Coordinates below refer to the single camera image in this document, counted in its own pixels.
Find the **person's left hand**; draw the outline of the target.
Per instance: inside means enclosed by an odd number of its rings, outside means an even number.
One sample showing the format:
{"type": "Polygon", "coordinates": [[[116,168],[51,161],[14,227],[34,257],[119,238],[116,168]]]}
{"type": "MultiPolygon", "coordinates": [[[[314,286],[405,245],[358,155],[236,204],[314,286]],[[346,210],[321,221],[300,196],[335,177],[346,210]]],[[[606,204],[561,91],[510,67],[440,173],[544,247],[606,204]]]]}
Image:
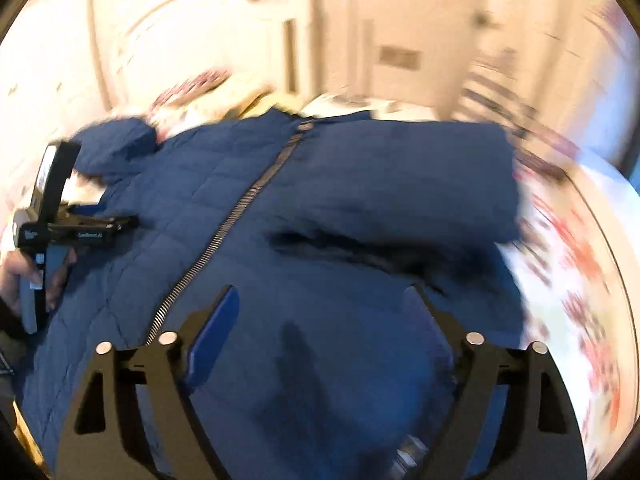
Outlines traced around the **person's left hand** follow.
{"type": "MultiPolygon", "coordinates": [[[[66,287],[70,268],[76,261],[77,254],[73,249],[70,249],[62,266],[54,274],[51,286],[47,288],[46,304],[48,311],[58,307],[66,287]]],[[[1,260],[1,299],[17,318],[22,316],[20,285],[23,282],[40,285],[42,279],[35,263],[29,256],[26,256],[20,250],[8,252],[1,260]]]]}

